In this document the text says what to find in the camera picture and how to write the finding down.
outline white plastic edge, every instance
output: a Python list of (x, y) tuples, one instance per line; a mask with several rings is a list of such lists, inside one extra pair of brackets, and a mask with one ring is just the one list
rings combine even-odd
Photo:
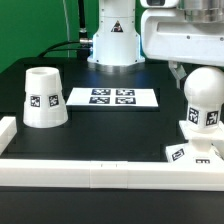
[(16, 118), (3, 117), (0, 121), (0, 155), (17, 133)]
[(1, 159), (0, 186), (224, 191), (224, 163)]

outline black and white pattern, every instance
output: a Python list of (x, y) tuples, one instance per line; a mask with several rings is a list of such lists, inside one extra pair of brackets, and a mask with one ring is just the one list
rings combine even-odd
[(90, 104), (110, 104), (110, 97), (91, 97)]
[(50, 103), (50, 107), (55, 107), (59, 105), (58, 95), (50, 96), (49, 103)]
[(210, 164), (211, 163), (210, 159), (196, 159), (195, 161), (198, 164)]
[(40, 107), (40, 96), (30, 96), (30, 106)]
[(122, 105), (132, 105), (136, 104), (136, 99), (134, 97), (116, 97), (116, 104)]
[(172, 155), (172, 158), (173, 158), (173, 161), (176, 161), (178, 159), (180, 159), (182, 156), (184, 156), (184, 150), (183, 149), (180, 149), (178, 150), (177, 152), (175, 152), (173, 155)]
[(206, 126), (215, 125), (218, 123), (219, 111), (209, 112), (207, 114)]
[(93, 89), (92, 90), (92, 95), (109, 96), (110, 94), (111, 94), (110, 89)]
[(193, 122), (194, 124), (198, 124), (199, 120), (199, 111), (194, 108), (189, 108), (189, 116), (188, 120)]
[(125, 90), (125, 89), (118, 89), (116, 90), (117, 96), (135, 96), (134, 90)]

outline black cable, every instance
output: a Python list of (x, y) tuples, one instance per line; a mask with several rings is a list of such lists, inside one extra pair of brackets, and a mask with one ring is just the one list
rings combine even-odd
[(84, 1), (78, 0), (79, 7), (79, 38), (87, 38), (86, 20), (85, 20), (85, 7)]
[(80, 28), (85, 29), (86, 21), (85, 21), (85, 8), (83, 0), (78, 0), (78, 5), (79, 5), (79, 25)]
[(67, 49), (51, 49), (51, 50), (48, 50), (48, 51), (45, 51), (45, 53), (41, 56), (42, 58), (47, 54), (47, 53), (50, 53), (50, 52), (55, 52), (55, 51), (78, 51), (80, 49), (84, 49), (84, 50), (89, 50), (89, 48), (67, 48)]
[(47, 48), (45, 51), (43, 51), (42, 53), (40, 53), (38, 55), (39, 58), (42, 58), (44, 57), (45, 54), (47, 54), (49, 51), (53, 50), (54, 48), (57, 48), (57, 47), (62, 47), (62, 46), (65, 46), (65, 45), (69, 45), (69, 44), (79, 44), (80, 42), (79, 41), (64, 41), (64, 42), (61, 42), (61, 43), (58, 43), (58, 44), (54, 44), (52, 45), (51, 47)]

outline white base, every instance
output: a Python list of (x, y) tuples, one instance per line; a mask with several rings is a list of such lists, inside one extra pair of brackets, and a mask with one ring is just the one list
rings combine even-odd
[(65, 102), (52, 109), (37, 109), (24, 104), (23, 122), (33, 128), (52, 128), (64, 124), (68, 120)]
[(168, 146), (166, 148), (166, 156), (170, 163), (175, 162), (187, 166), (224, 165), (221, 155), (214, 146), (211, 146), (209, 152), (193, 151), (188, 144)]

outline round white object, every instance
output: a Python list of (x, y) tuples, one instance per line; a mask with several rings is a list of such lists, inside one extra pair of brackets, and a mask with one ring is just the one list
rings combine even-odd
[(224, 102), (224, 73), (214, 67), (196, 69), (187, 78), (184, 92), (191, 104), (221, 105)]
[(26, 71), (23, 121), (34, 128), (51, 128), (68, 120), (59, 71), (37, 67)]

